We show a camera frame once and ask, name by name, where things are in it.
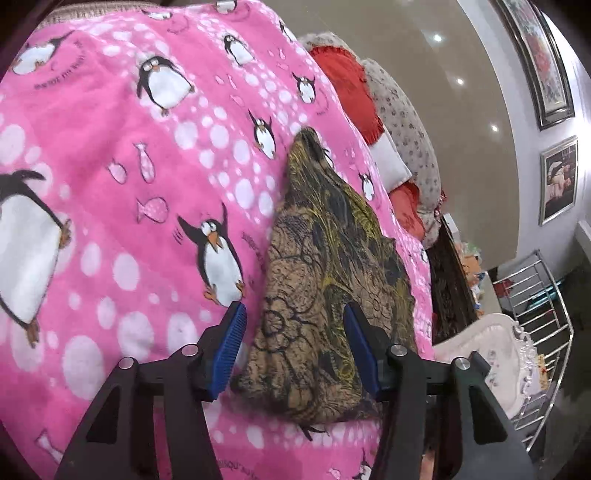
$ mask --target bed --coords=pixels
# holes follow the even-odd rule
[[[35,279],[17,291],[0,282],[0,418],[40,478],[53,477],[122,356],[166,358],[232,300],[249,312],[244,368],[285,156],[303,126],[358,193],[360,174],[378,177],[330,82],[276,13],[257,1],[218,3],[95,5],[99,16],[70,7],[33,32],[0,84],[0,265],[14,284]],[[315,78],[315,101],[294,76]],[[417,351],[431,359],[424,248],[379,182],[369,205],[395,239]],[[231,282],[200,265],[199,232],[227,253]],[[226,479],[371,471],[377,420],[325,425],[308,439],[229,391],[205,408]]]

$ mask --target brown floral fabric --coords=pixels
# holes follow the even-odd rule
[[[359,302],[372,325],[416,350],[410,291],[395,241],[382,236],[371,207],[304,128],[288,155],[261,326],[233,390],[305,426],[377,415],[355,368],[343,309]]]

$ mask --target framed painting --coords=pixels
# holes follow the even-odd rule
[[[530,0],[492,0],[511,32],[530,84],[540,130],[574,116],[564,63],[550,27]]]
[[[542,203],[540,225],[544,225],[574,205],[579,173],[577,137],[570,137],[546,150],[542,160]]]

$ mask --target cartoon penguin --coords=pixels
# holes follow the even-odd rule
[[[52,38],[48,42],[30,47],[27,43],[23,51],[12,64],[12,71],[17,75],[26,75],[45,65],[56,54],[61,43],[72,33],[70,30],[63,37]]]
[[[275,135],[273,135],[273,129],[271,128],[271,117],[269,117],[269,123],[267,123],[262,118],[254,118],[250,110],[248,111],[248,115],[251,116],[252,123],[255,127],[254,135],[256,146],[269,160],[273,160],[275,158],[276,148]]]
[[[178,223],[189,240],[197,245],[197,267],[205,282],[205,298],[229,307],[244,296],[242,266],[228,237],[228,211],[222,203],[222,223],[210,218],[200,228],[189,225],[181,216]]]
[[[313,103],[316,100],[316,87],[314,87],[314,83],[316,82],[316,77],[310,80],[307,77],[298,77],[295,73],[291,72],[293,78],[296,79],[297,82],[297,90],[301,96],[301,99],[304,103]]]
[[[359,465],[359,473],[353,477],[353,480],[369,480],[371,476],[371,467],[365,459],[365,449],[363,450],[363,459]]]
[[[287,40],[289,40],[290,42],[297,41],[296,36],[291,32],[289,28],[285,26],[285,24],[282,21],[279,21],[279,28],[281,29],[281,33],[285,35]]]
[[[246,49],[242,40],[238,40],[234,35],[224,35],[223,46],[226,53],[232,55],[240,67],[254,60],[254,57]]]
[[[169,59],[158,55],[139,67],[138,98],[141,98],[143,89],[150,100],[162,109],[162,116],[168,115],[171,108],[195,91],[195,87]]]
[[[363,195],[367,201],[371,201],[374,199],[375,191],[374,191],[374,184],[371,181],[371,177],[369,174],[360,173],[359,178],[361,179],[361,188],[363,189]]]
[[[70,242],[62,223],[25,183],[45,180],[39,172],[0,174],[0,307],[39,341],[37,312],[56,267],[58,251]]]
[[[173,16],[172,12],[148,12],[144,9],[142,9],[142,13],[150,17],[152,20],[168,20]]]
[[[223,15],[233,12],[237,7],[238,0],[217,0],[216,2],[216,10]]]

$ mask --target metal rack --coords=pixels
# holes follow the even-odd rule
[[[504,296],[499,297],[499,302],[517,321],[516,334],[531,338],[538,355],[544,355],[547,368],[548,388],[535,395],[526,395],[521,410],[511,420],[529,452],[554,405],[569,359],[574,330],[558,285],[540,251],[534,251],[524,262],[527,262],[526,267],[497,280],[494,285],[502,287]],[[527,393],[527,387],[525,384],[522,393]]]

